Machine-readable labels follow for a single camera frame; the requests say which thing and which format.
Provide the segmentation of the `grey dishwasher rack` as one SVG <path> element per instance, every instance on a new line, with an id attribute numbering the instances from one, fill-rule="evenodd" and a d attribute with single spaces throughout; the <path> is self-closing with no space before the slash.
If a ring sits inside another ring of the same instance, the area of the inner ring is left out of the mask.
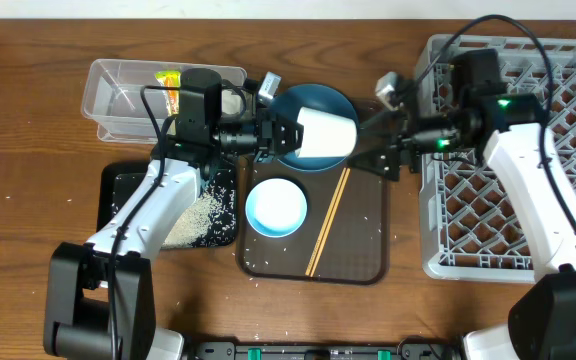
<path id="1" fill-rule="evenodd" d="M 420 112 L 453 109 L 449 62 L 477 49 L 498 53 L 500 74 L 509 93 L 547 95 L 543 60 L 527 38 L 463 35 L 446 54 L 447 36 L 429 38 L 416 65 L 424 77 L 418 90 Z M 542 39 L 554 75 L 550 127 L 560 161 L 576 191 L 576 39 Z M 488 168 L 474 166 L 471 151 L 425 155 L 419 194 L 422 266 L 435 279 L 531 283 L 531 258 L 503 186 Z"/>

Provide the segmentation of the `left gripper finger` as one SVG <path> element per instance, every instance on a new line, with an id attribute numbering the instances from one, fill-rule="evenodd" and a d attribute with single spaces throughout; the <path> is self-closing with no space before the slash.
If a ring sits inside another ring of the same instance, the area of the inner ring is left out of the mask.
<path id="1" fill-rule="evenodd" d="M 301 143 L 304 128 L 301 124 L 278 113 L 270 112 L 270 136 L 273 142 Z"/>
<path id="2" fill-rule="evenodd" d="M 296 151 L 301 146 L 301 139 L 292 134 L 275 134 L 273 135 L 267 146 L 267 158 L 275 160 L 281 158 L 291 152 Z"/>

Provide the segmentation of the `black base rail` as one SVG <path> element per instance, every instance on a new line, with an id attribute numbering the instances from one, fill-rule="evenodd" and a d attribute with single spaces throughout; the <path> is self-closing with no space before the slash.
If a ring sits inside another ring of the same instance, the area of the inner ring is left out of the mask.
<path id="1" fill-rule="evenodd" d="M 287 345 L 203 342 L 191 344 L 182 360 L 460 360 L 456 346 L 404 341 L 395 346 Z"/>

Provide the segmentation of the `dark blue plate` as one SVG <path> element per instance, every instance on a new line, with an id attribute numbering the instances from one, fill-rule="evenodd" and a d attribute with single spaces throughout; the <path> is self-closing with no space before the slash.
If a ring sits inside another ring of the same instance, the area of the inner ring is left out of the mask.
<path id="1" fill-rule="evenodd" d="M 295 122 L 302 107 L 331 113 L 352 119 L 359 124 L 358 115 L 351 101 L 338 90 L 321 84 L 301 84 L 288 88 L 278 95 L 269 109 Z M 303 158 L 294 153 L 284 155 L 278 161 L 293 170 L 302 172 L 322 172 L 332 169 L 345 160 L 337 158 Z"/>

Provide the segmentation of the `black plastic tray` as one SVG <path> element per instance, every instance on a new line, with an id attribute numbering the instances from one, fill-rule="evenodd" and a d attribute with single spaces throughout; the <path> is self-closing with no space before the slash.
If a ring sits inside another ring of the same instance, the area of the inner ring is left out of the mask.
<path id="1" fill-rule="evenodd" d="M 97 230 L 121 210 L 146 175 L 146 161 L 116 162 L 101 173 Z M 237 172 L 222 164 L 199 199 L 178 219 L 163 244 L 165 250 L 219 247 L 237 235 Z"/>

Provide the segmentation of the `light blue bowl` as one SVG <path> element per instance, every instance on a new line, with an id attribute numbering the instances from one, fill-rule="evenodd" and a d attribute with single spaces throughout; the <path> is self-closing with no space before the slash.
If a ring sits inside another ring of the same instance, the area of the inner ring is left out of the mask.
<path id="1" fill-rule="evenodd" d="M 304 223 L 307 212 L 307 199 L 302 189 L 283 178 L 258 183 L 245 202 L 248 224 L 257 233 L 269 238 L 282 238 L 297 231 Z"/>

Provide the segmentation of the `clear plastic bin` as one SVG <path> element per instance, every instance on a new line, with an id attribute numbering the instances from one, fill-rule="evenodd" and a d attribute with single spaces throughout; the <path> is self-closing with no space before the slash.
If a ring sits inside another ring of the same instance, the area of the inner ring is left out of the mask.
<path id="1" fill-rule="evenodd" d="M 91 65 L 82 101 L 82 114 L 99 124 L 106 142 L 155 144 L 156 126 L 169 115 L 164 90 L 155 79 L 163 70 L 181 72 L 179 113 L 173 115 L 177 140 L 210 145 L 217 124 L 243 119 L 246 99 L 241 87 L 247 78 L 241 67 L 98 59 Z"/>

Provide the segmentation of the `green orange snack wrapper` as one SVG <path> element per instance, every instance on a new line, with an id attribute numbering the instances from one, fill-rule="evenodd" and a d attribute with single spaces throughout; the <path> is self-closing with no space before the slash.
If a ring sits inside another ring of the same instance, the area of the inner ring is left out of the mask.
<path id="1" fill-rule="evenodd" d="M 163 70 L 155 74 L 155 79 L 162 87 L 166 87 L 164 95 L 168 115 L 179 113 L 179 92 L 181 86 L 181 72 L 178 70 Z"/>

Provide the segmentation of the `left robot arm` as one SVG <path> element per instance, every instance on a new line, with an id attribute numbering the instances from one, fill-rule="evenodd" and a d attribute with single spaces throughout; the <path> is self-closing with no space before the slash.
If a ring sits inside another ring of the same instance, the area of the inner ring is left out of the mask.
<path id="1" fill-rule="evenodd" d="M 156 324 L 152 264 L 179 217 L 222 162 L 268 163 L 301 147 L 304 128 L 270 110 L 264 86 L 191 68 L 171 87 L 179 111 L 153 125 L 146 174 L 85 244 L 52 254 L 43 347 L 66 359 L 179 359 L 184 338 Z"/>

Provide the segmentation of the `brown serving tray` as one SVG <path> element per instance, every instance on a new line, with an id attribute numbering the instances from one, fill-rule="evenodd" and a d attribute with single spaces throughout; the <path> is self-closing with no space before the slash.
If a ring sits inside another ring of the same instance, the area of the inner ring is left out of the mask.
<path id="1" fill-rule="evenodd" d="M 327 211 L 344 169 L 343 160 L 320 171 L 300 171 L 279 161 L 240 167 L 245 181 L 241 197 L 264 180 L 284 178 L 305 194 L 304 223 L 292 234 L 272 238 L 240 218 L 237 262 L 253 277 L 370 285 L 388 267 L 388 186 L 380 177 L 353 169 L 332 225 L 323 229 Z"/>

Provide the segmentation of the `pile of white rice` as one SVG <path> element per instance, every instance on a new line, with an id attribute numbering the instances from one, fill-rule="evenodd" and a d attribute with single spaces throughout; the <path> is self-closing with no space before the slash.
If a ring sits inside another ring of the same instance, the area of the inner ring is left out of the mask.
<path id="1" fill-rule="evenodd" d="M 177 220 L 163 249 L 226 246 L 237 233 L 236 193 L 210 187 Z"/>

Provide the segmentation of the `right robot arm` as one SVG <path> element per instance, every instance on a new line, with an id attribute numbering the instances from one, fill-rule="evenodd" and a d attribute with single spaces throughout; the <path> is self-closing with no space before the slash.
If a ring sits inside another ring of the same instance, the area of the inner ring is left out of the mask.
<path id="1" fill-rule="evenodd" d="M 450 63 L 454 110 L 423 116 L 417 84 L 384 75 L 375 92 L 394 125 L 386 144 L 348 163 L 385 179 L 423 154 L 474 149 L 501 182 L 529 246 L 534 286 L 503 325 L 462 340 L 465 359 L 576 359 L 576 193 L 556 152 L 548 111 L 532 93 L 511 94 L 497 53 L 473 50 Z"/>

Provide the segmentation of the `white cup green inside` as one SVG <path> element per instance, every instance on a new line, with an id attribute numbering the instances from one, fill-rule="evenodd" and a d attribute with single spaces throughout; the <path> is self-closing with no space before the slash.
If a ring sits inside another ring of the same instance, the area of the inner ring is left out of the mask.
<path id="1" fill-rule="evenodd" d="M 346 157 L 354 150 L 357 127 L 350 118 L 302 107 L 297 123 L 303 127 L 297 158 Z"/>

